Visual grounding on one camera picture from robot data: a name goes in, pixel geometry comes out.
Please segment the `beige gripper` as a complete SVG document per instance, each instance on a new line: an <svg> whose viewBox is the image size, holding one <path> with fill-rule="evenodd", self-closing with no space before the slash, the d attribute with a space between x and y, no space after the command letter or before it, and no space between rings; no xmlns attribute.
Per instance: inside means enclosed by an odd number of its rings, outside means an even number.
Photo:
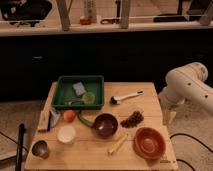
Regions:
<svg viewBox="0 0 213 171"><path fill-rule="evenodd" d="M163 114L163 124L169 125L176 116L176 105L169 104L166 102L161 102L162 114Z"/></svg>

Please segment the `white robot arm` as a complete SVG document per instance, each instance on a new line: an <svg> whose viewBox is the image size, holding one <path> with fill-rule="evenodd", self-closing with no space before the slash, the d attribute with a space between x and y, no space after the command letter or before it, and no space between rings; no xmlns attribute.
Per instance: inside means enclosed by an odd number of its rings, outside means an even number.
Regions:
<svg viewBox="0 0 213 171"><path fill-rule="evenodd" d="M163 124L168 125L176 116L174 109L190 100L213 115L213 88L205 84L206 66L193 62L170 70L165 77L166 86L158 94L163 113Z"/></svg>

